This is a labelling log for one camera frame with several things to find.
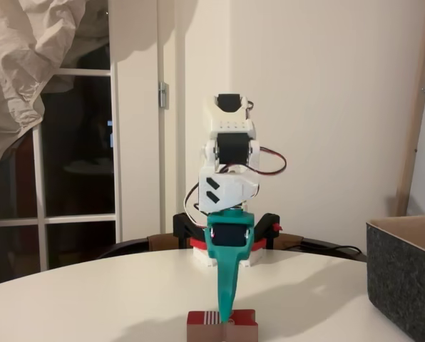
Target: door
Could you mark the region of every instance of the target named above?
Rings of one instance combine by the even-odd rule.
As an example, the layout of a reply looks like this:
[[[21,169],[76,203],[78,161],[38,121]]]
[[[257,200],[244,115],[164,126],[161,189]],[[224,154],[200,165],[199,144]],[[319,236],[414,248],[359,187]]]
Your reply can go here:
[[[160,232],[157,3],[90,0],[81,25],[0,162],[0,282]]]

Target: robotic arm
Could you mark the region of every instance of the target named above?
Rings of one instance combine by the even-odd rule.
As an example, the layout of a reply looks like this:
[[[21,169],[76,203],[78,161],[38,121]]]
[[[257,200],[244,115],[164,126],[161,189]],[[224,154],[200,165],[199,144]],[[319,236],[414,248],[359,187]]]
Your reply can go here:
[[[283,156],[256,141],[252,108],[253,103],[239,94],[220,94],[205,101],[209,140],[198,180],[198,209],[208,216],[207,225],[197,224],[186,210],[192,222],[204,228],[208,256],[217,260],[222,322],[232,312],[239,263],[249,258],[254,243],[254,214],[245,211],[245,203],[258,193],[259,175],[276,175],[287,165]],[[275,172],[259,171],[260,151],[278,155],[285,166]]]

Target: wooden block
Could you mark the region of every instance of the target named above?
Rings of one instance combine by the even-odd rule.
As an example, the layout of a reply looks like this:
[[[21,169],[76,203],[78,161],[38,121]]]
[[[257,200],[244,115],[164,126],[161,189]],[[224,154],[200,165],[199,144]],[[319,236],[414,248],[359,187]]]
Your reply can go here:
[[[220,323],[218,311],[190,311],[187,342],[258,342],[255,310],[234,310],[228,323]]]

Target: white round table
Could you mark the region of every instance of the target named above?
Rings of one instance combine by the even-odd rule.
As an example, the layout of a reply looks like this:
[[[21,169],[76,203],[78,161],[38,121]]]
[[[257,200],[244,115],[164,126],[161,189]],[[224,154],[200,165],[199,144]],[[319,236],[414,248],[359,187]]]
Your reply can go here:
[[[217,309],[216,268],[192,250],[119,256],[0,284],[0,342],[185,342],[189,311]],[[366,264],[267,251],[240,269],[235,309],[259,341],[411,341],[367,298]]]

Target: gray felt box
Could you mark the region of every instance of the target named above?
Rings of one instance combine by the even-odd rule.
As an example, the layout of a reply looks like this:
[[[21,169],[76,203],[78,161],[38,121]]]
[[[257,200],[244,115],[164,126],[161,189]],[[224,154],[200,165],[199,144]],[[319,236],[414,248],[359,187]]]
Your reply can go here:
[[[425,342],[425,217],[367,224],[369,300],[416,342]]]

